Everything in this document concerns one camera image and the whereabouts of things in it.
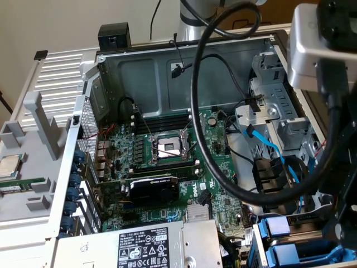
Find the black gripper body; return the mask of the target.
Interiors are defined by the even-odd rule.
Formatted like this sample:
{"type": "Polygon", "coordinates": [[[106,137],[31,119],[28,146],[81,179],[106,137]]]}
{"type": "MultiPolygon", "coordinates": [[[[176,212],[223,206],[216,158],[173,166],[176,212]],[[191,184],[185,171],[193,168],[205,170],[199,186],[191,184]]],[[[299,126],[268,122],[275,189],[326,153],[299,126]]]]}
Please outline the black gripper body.
{"type": "Polygon", "coordinates": [[[343,184],[350,170],[356,166],[356,92],[351,92],[344,99],[337,149],[333,183],[343,184]]]}

